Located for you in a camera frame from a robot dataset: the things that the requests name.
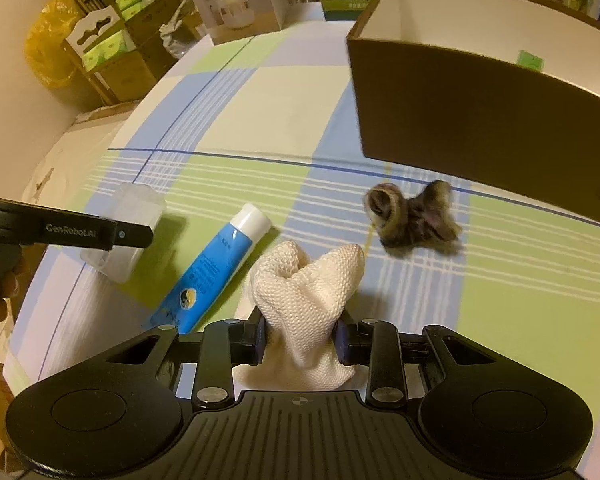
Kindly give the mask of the green small carton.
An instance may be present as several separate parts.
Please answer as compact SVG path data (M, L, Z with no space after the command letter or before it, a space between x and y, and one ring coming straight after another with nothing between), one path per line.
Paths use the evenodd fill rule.
M526 50L520 50L518 52L516 64L527 70L533 70L538 73L542 73L544 68L544 60Z

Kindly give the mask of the checkered bed sheet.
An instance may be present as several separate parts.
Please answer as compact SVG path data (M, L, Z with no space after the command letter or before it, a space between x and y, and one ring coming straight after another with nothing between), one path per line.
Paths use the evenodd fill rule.
M366 268L350 309L416 333L457 330L570 387L594 436L580 471L600 479L600 223L453 178L463 247L388 255L362 198L380 181L417 193L434 173L364 157L346 22L309 6L282 32L225 46L202 40L106 136L73 128L35 171L27 199L104 214L125 183L161 194L152 245L122 285L77 250L34 265L4 365L19 392L136 335L174 282L246 203L272 220L266 244L312 257L360 245Z

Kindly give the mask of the yellow plastic bag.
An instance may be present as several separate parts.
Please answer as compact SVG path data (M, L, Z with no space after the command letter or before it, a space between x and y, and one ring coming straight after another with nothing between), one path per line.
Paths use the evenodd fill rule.
M30 27L23 47L24 58L45 88L66 88L78 73L62 43L83 17L74 0L50 0Z

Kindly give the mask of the blue ointment tube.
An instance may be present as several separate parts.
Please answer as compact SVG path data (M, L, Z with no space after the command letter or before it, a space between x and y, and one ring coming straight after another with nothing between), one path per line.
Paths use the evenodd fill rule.
M253 204L245 204L186 269L149 318L149 325L173 325L190 333L268 234L272 222Z

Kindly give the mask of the brown open cardboard box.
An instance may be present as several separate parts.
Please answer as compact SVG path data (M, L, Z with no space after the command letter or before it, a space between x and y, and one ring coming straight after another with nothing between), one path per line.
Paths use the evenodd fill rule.
M347 47L365 156L600 222L600 22L550 0L370 0Z

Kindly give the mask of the cardboard box with tissues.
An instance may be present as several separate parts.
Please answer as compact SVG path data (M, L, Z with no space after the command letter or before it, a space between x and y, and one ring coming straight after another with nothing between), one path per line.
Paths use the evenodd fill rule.
M175 64L160 27L177 7L178 0L151 0L93 11L73 26L62 50L106 104L139 100Z

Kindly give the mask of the white knitted cloth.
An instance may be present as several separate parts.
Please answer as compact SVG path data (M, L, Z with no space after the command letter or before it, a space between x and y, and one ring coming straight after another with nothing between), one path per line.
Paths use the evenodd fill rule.
M336 390L356 373L339 362L332 330L365 270L357 244L339 246L312 260L284 240L253 263L242 286L236 318L259 309L266 345L258 365L237 365L234 378L246 389Z

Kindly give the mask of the grey fur scrunchie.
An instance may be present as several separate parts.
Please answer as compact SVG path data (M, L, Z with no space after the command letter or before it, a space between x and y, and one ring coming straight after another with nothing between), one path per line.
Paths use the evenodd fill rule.
M412 197L392 183L379 183L366 192L363 205L388 254L406 257L423 247L454 256L462 248L462 228L451 214L451 192L442 180L429 182Z

